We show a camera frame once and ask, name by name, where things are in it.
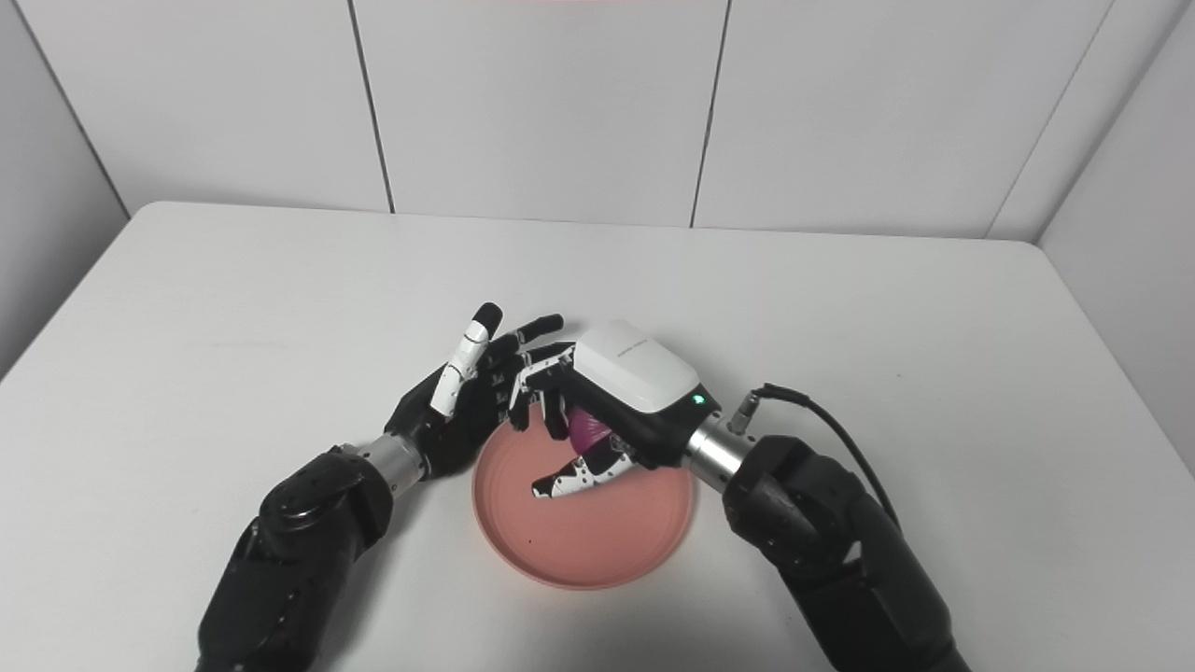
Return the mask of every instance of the robot finger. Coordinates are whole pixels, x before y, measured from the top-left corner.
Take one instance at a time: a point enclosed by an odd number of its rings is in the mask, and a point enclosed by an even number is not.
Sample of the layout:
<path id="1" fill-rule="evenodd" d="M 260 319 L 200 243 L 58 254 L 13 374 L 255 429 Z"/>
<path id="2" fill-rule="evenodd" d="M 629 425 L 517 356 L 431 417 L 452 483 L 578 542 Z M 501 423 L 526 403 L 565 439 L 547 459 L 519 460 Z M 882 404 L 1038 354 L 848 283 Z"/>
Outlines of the robot finger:
<path id="1" fill-rule="evenodd" d="M 626 474 L 635 463 L 619 444 L 621 441 L 613 440 L 613 434 L 594 444 L 556 472 L 532 482 L 532 494 L 537 499 L 572 495 Z"/>
<path id="2" fill-rule="evenodd" d="M 525 432 L 528 424 L 531 424 L 531 404 L 538 402 L 539 396 L 539 392 L 531 391 L 515 395 L 507 411 L 507 417 L 510 420 L 510 426 L 515 428 L 515 432 Z"/>
<path id="3" fill-rule="evenodd" d="M 560 401 L 559 390 L 549 390 L 543 395 L 544 403 L 540 409 L 544 411 L 544 427 L 547 434 L 557 441 L 569 438 L 569 423 L 564 417 L 564 403 Z"/>
<path id="4" fill-rule="evenodd" d="M 571 347 L 572 343 L 552 343 L 551 346 L 533 348 L 526 353 L 511 353 L 505 358 L 505 361 L 500 362 L 495 368 L 483 371 L 480 375 L 488 380 L 491 387 L 509 387 L 520 371 L 559 355 Z"/>
<path id="5" fill-rule="evenodd" d="M 490 347 L 486 349 L 485 358 L 483 359 L 483 366 L 492 368 L 517 353 L 527 343 L 560 329 L 564 329 L 564 318 L 559 314 L 546 314 L 533 319 L 519 329 L 503 334 L 490 342 Z"/>

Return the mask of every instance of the robotic hand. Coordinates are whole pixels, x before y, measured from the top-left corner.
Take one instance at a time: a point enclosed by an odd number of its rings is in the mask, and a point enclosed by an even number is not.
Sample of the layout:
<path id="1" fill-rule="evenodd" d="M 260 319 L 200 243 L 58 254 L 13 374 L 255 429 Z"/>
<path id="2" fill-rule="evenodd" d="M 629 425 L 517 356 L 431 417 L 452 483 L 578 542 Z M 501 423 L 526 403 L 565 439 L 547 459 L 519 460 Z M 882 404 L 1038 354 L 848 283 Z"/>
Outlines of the robotic hand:
<path id="1" fill-rule="evenodd" d="M 687 468 L 722 494 L 731 530 L 780 573 L 840 672 L 968 672 L 950 613 L 901 536 L 854 441 L 809 397 L 772 385 L 725 415 L 684 360 L 625 322 L 594 329 L 515 379 L 510 421 L 563 396 L 609 427 L 649 468 Z M 804 407 L 828 422 L 876 491 L 795 436 L 747 435 L 760 399 Z M 563 404 L 544 404 L 553 435 Z"/>
<path id="2" fill-rule="evenodd" d="M 541 317 L 492 342 L 502 311 L 478 310 L 448 362 L 403 396 L 368 446 L 336 446 L 275 487 L 233 549 L 200 624 L 200 672 L 301 672 L 354 562 L 386 533 L 394 500 L 473 463 L 505 420 L 510 381 L 566 344 Z"/>

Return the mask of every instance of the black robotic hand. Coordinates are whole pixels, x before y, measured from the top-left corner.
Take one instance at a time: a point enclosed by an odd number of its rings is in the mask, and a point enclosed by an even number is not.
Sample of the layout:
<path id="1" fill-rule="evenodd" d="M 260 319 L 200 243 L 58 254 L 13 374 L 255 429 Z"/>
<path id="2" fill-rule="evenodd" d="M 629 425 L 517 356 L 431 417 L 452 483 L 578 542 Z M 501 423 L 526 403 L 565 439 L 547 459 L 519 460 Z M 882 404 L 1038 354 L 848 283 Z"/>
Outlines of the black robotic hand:
<path id="1" fill-rule="evenodd" d="M 562 352 L 520 352 L 559 330 L 560 316 L 489 341 L 501 316 L 497 306 L 483 306 L 456 353 L 403 396 L 374 442 L 336 446 L 265 496 L 200 624 L 200 672 L 311 667 L 353 564 L 386 534 L 394 497 L 421 477 L 472 464 L 505 419 L 509 381 Z"/>
<path id="2" fill-rule="evenodd" d="M 556 343 L 528 350 L 523 347 L 563 326 L 564 318 L 549 314 L 491 341 L 478 361 L 476 378 L 461 385 L 452 417 L 445 417 L 429 405 L 443 367 L 433 371 L 403 395 L 384 432 L 413 444 L 424 459 L 424 479 L 468 469 L 485 440 L 507 419 L 515 375 L 535 362 L 560 354 L 568 344 Z"/>
<path id="3" fill-rule="evenodd" d="M 520 372 L 510 423 L 527 428 L 528 407 L 541 403 L 553 439 L 568 438 L 571 407 L 594 416 L 648 469 L 680 468 L 694 432 L 721 407 L 697 372 L 633 326 L 614 322 Z"/>

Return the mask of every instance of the white table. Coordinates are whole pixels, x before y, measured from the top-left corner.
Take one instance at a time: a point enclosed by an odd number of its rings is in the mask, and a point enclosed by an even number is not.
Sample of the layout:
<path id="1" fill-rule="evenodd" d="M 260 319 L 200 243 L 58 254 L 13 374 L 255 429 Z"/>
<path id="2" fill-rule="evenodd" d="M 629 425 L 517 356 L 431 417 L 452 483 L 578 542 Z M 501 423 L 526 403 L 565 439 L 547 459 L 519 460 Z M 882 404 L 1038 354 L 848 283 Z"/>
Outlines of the white table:
<path id="1" fill-rule="evenodd" d="M 976 672 L 1195 665 L 1195 481 L 1029 245 L 163 203 L 0 384 L 0 670 L 190 668 L 261 497 L 372 439 L 484 300 L 507 325 L 625 317 L 725 405 L 764 380 L 814 395 Z M 850 464 L 786 413 L 756 429 Z M 347 671 L 829 670 L 712 491 L 660 569 L 578 593 L 508 568 L 468 476 L 437 482 L 345 604 Z"/>

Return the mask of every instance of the pink bowl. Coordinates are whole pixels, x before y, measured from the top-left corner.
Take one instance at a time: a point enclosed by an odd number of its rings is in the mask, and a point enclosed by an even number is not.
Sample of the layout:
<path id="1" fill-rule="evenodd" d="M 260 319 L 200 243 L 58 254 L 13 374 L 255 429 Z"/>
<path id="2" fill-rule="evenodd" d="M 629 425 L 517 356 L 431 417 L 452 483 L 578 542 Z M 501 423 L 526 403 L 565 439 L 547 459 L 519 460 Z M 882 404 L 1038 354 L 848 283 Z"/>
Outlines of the pink bowl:
<path id="1" fill-rule="evenodd" d="M 503 423 L 490 436 L 473 472 L 473 512 L 494 550 L 519 572 L 560 588 L 608 588 L 658 567 L 688 527 L 688 472 L 635 469 L 576 495 L 532 495 L 532 481 L 575 457 L 569 441 L 547 435 L 535 409 L 527 432 Z"/>

